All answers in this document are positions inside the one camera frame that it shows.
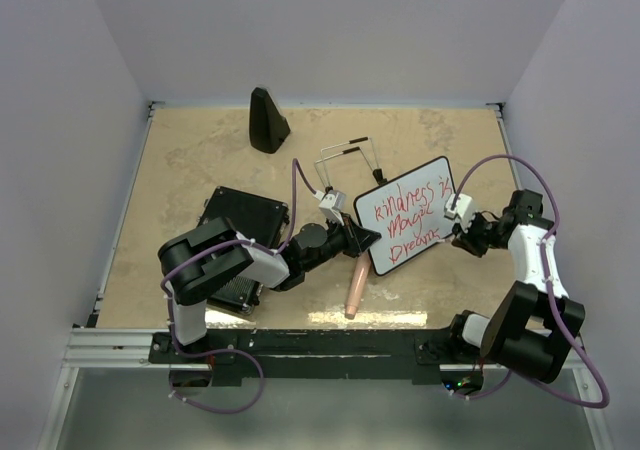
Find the white whiteboard black frame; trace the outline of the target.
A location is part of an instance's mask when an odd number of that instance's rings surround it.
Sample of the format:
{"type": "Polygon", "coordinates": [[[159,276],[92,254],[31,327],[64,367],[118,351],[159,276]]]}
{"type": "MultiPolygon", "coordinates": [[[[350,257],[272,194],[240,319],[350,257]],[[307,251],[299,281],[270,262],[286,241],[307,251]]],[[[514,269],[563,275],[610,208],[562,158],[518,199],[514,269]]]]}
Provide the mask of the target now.
{"type": "Polygon", "coordinates": [[[376,275],[389,274],[451,235],[445,204],[454,193],[449,160],[439,156],[355,198],[360,225],[381,235],[368,250],[376,275]]]}

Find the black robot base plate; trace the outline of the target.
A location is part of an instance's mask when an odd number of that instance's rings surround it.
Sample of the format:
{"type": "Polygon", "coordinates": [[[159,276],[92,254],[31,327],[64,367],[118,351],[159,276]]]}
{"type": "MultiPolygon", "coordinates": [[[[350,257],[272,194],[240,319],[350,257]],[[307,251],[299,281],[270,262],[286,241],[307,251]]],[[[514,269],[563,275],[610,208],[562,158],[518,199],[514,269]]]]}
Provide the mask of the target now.
{"type": "Polygon", "coordinates": [[[208,331],[179,351],[166,332],[152,336],[149,361],[179,386],[238,386],[243,380],[408,380],[479,392],[486,367],[448,329],[208,331]]]}

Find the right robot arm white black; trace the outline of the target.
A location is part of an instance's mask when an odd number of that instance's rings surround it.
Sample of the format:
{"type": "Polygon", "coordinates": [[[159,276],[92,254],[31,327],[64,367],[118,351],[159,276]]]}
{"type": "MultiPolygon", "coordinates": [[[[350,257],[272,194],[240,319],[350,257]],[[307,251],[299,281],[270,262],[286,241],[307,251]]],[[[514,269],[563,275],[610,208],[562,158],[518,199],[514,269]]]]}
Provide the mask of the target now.
{"type": "Polygon", "coordinates": [[[558,313],[575,337],[585,319],[584,306],[571,300],[555,263],[553,222],[543,217],[543,197],[530,190],[513,192],[500,217],[489,221],[468,195],[452,195],[445,217],[454,222],[452,245],[476,257],[505,249],[513,260],[515,281],[492,317],[466,310],[454,317],[445,339],[448,356],[469,362],[486,360],[537,380],[558,376],[571,345],[554,319],[547,285],[553,285],[558,313]]]}

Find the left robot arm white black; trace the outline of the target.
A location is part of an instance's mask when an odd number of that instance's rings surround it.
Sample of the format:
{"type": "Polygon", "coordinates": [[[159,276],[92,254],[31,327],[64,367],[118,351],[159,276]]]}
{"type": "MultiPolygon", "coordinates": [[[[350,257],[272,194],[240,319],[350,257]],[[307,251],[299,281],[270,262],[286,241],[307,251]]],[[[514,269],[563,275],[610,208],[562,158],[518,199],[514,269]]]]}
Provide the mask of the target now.
{"type": "Polygon", "coordinates": [[[206,301],[236,277],[287,291],[306,274],[340,254],[358,258],[381,239],[346,213],[340,223],[306,224],[276,249],[239,232],[218,217],[160,247],[161,288],[168,300],[173,352],[185,362],[207,350],[206,301]]]}

